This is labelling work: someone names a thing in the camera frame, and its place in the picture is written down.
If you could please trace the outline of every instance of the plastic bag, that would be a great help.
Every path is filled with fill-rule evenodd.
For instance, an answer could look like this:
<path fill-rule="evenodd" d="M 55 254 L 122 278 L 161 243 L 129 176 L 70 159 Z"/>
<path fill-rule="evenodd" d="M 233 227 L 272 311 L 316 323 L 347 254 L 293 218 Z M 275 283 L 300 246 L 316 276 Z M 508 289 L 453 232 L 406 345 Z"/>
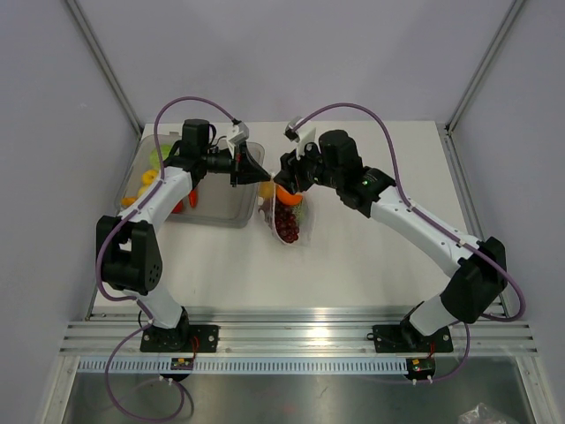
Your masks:
<path fill-rule="evenodd" d="M 259 187 L 259 212 L 275 239 L 286 246 L 307 246 L 313 230 L 312 203 L 304 193 L 289 194 L 273 181 Z"/>
<path fill-rule="evenodd" d="M 518 424 L 518 421 L 489 405 L 478 404 L 475 409 L 460 415 L 457 424 Z"/>

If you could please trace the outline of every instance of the wall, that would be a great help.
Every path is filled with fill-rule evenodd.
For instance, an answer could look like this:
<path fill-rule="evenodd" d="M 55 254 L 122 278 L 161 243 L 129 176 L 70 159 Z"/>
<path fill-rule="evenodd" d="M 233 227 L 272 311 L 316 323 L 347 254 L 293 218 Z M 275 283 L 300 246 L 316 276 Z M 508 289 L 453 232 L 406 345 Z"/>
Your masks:
<path fill-rule="evenodd" d="M 135 139 L 61 3 L 0 5 L 0 419 L 34 420 Z"/>
<path fill-rule="evenodd" d="M 556 399 L 565 398 L 564 75 L 565 3 L 529 2 L 456 128 L 479 218 L 508 247 Z"/>
<path fill-rule="evenodd" d="M 247 121 L 331 102 L 445 122 L 510 0 L 81 0 L 139 117 L 204 95 Z M 186 106 L 164 121 L 185 119 Z M 207 106 L 190 111 L 221 118 Z M 340 110 L 322 119 L 365 119 Z"/>

